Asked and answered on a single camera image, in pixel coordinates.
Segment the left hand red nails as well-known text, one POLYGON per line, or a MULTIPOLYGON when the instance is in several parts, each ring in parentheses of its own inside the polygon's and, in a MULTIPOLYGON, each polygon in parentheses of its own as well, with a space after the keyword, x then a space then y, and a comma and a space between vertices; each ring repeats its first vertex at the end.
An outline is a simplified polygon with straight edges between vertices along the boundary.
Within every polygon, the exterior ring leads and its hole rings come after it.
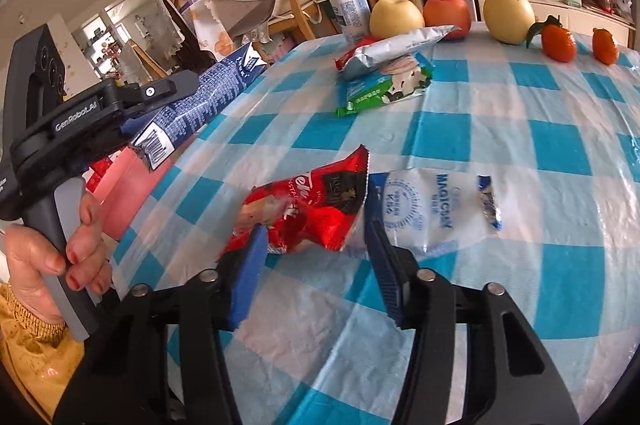
POLYGON ((101 205, 89 192, 79 205, 80 226, 61 254, 34 229, 12 225, 6 229, 6 260, 14 297, 38 319, 61 325, 64 319, 49 289, 47 275, 62 277, 74 291, 104 294, 112 283, 112 267, 102 240, 101 205))

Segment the yellow sleeve forearm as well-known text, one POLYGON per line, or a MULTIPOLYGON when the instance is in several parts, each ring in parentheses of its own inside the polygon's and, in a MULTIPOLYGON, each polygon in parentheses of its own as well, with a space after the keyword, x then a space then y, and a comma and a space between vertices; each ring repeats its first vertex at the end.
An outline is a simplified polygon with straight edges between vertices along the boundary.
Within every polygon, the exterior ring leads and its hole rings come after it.
POLYGON ((85 356, 85 346, 65 324, 50 324, 30 312, 1 284, 1 364, 30 407, 47 424, 85 356))

